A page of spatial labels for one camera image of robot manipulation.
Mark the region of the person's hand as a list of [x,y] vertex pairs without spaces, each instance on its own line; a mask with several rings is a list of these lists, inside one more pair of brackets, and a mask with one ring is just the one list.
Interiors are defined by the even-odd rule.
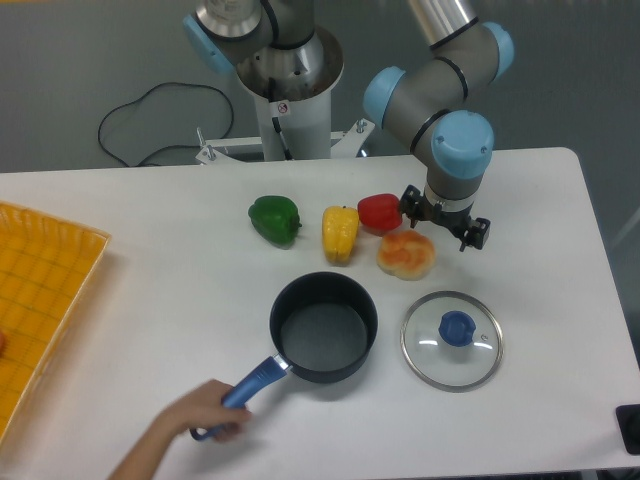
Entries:
[[157,417],[159,431],[169,439],[191,429],[218,428],[213,438],[226,442],[241,433],[252,414],[246,407],[229,408],[222,404],[232,386],[210,380],[181,396]]

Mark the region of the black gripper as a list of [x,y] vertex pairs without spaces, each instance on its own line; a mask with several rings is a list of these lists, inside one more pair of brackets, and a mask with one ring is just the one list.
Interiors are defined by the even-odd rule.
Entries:
[[422,195],[421,191],[408,185],[399,200],[399,212],[409,219],[411,226],[421,221],[431,222],[446,228],[453,236],[459,236],[459,251],[467,248],[482,250],[489,238],[491,221],[486,218],[471,218],[473,197],[451,200]]

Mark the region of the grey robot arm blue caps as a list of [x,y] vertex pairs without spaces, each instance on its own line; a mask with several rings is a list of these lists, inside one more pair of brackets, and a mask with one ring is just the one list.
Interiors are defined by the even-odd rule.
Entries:
[[[466,1],[415,1],[431,60],[415,73],[381,70],[367,86],[368,118],[427,170],[408,187],[400,211],[412,223],[446,228],[463,247],[481,249],[490,231],[471,209],[491,161],[494,133],[463,109],[475,91],[512,64],[500,25],[480,22]],[[315,20],[310,1],[202,1],[183,21],[201,60],[233,73],[254,99],[266,160],[325,159],[332,150],[331,92],[344,70],[337,39]]]

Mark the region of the person's forearm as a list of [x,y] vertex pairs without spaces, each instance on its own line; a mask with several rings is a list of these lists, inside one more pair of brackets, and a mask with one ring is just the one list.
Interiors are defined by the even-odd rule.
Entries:
[[157,416],[108,479],[153,479],[174,438],[167,419]]

